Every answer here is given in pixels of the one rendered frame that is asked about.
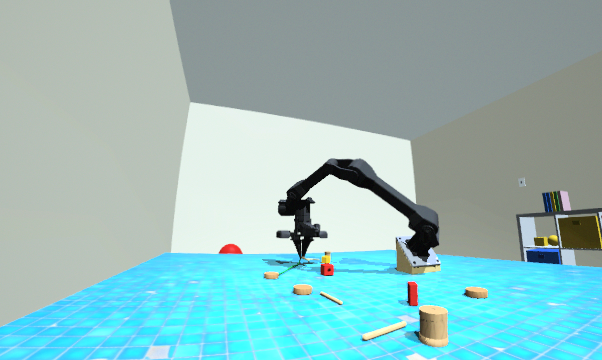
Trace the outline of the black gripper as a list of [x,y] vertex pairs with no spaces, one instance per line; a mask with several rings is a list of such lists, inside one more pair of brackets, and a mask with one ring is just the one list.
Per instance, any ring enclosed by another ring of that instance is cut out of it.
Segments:
[[[304,257],[306,255],[307,249],[310,245],[310,243],[312,241],[314,241],[315,239],[313,239],[313,237],[311,236],[304,236],[304,238],[300,239],[300,236],[302,236],[299,233],[296,233],[296,227],[298,224],[298,221],[303,221],[303,223],[308,223],[308,221],[311,222],[310,216],[295,216],[295,233],[290,233],[290,231],[276,231],[276,237],[277,238],[290,238],[290,240],[293,241],[297,253],[299,255],[299,258]],[[328,232],[325,231],[320,231],[320,233],[315,233],[314,237],[320,237],[320,238],[328,238]],[[301,248],[301,243],[302,243],[302,248]]]

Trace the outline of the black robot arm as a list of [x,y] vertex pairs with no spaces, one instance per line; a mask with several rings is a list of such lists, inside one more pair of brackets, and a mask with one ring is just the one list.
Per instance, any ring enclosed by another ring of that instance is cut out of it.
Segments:
[[[439,245],[440,227],[437,212],[426,206],[415,204],[395,190],[380,179],[374,169],[361,158],[328,159],[309,177],[295,183],[287,190],[287,199],[281,199],[278,202],[278,214],[280,216],[310,216],[310,204],[315,204],[315,201],[311,197],[302,198],[328,175],[346,180],[356,187],[370,190],[406,218],[408,217],[408,228],[415,231],[415,234],[411,239],[405,241],[413,256],[430,257],[428,250]],[[314,237],[315,233],[320,233],[320,224],[312,225],[311,222],[298,221],[296,233],[311,237]]]

